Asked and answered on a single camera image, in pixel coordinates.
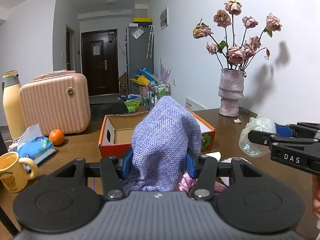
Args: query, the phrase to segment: doormat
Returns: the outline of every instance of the doormat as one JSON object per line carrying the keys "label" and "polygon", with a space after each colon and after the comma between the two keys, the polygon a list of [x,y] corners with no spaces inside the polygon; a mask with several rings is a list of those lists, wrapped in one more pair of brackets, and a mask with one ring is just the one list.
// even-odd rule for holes
{"label": "doormat", "polygon": [[103,121],[105,115],[109,114],[127,114],[127,108],[124,102],[90,104],[91,122]]}

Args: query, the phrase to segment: human hand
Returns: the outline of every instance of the human hand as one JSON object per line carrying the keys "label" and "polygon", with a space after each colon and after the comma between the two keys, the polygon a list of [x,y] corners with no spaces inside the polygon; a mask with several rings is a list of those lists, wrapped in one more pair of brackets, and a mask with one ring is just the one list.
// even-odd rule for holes
{"label": "human hand", "polygon": [[316,175],[312,175],[312,212],[320,219],[320,185]]}

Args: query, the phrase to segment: pink vase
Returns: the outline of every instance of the pink vase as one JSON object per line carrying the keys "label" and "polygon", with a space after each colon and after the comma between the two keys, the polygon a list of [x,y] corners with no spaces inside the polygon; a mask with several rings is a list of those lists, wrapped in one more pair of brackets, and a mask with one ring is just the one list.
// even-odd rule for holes
{"label": "pink vase", "polygon": [[219,96],[221,97],[220,114],[230,117],[239,115],[239,100],[243,98],[243,83],[243,71],[221,69],[219,85]]}

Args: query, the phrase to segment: orange cardboard box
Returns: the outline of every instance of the orange cardboard box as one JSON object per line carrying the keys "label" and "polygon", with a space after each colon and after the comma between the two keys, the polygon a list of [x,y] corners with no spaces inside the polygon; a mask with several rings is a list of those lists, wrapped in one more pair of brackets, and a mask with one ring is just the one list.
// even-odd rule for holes
{"label": "orange cardboard box", "polygon": [[[201,129],[201,152],[209,152],[213,146],[215,128],[197,114],[190,112],[196,118]],[[134,128],[147,114],[148,112],[106,115],[99,138],[101,156],[121,156],[131,146]]]}
{"label": "orange cardboard box", "polygon": [[106,115],[99,138],[101,156],[121,156],[131,146],[134,128],[147,114],[148,112]]}

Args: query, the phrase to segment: wall decoration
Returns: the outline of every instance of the wall decoration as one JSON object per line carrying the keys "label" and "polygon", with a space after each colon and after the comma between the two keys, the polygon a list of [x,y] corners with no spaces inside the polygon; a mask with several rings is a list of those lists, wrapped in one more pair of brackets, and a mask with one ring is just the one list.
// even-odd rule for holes
{"label": "wall decoration", "polygon": [[169,26],[169,13],[168,13],[168,7],[166,7],[160,15],[160,26],[163,30],[164,28]]}

